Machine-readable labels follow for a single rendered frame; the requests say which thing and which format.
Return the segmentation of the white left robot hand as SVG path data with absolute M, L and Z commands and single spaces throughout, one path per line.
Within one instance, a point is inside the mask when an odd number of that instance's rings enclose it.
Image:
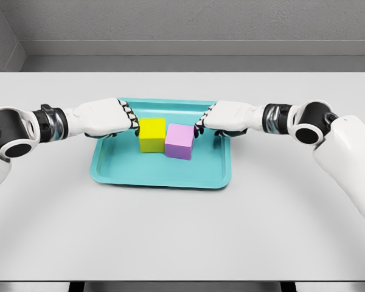
M 70 136 L 105 137 L 130 129 L 139 134 L 138 118 L 124 100 L 110 98 L 84 103 L 66 116 Z

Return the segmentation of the teal rectangular tray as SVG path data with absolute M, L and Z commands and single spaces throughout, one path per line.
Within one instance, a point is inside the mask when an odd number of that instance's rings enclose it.
M 197 100 L 126 98 L 139 118 L 164 118 L 193 125 L 213 103 Z M 141 153 L 132 131 L 97 142 L 90 173 L 98 183 L 128 186 L 220 189 L 231 180 L 231 146 L 227 137 L 206 130 L 193 143 L 190 160 L 163 153 Z

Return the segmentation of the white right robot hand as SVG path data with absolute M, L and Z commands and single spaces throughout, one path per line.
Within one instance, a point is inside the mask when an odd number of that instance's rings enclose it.
M 194 136 L 203 134 L 205 128 L 215 130 L 217 136 L 240 136 L 248 128 L 260 128 L 259 116 L 254 113 L 256 109 L 248 103 L 218 101 L 195 123 Z

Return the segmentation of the pink cube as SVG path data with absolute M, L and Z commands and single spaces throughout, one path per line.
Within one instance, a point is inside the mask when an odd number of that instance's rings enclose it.
M 165 138 L 165 155 L 170 158 L 191 160 L 194 127 L 170 123 Z

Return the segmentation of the yellow cube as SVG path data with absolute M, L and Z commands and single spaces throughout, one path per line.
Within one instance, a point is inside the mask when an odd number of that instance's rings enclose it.
M 142 153 L 165 152 L 166 122 L 164 118 L 139 120 L 139 148 Z

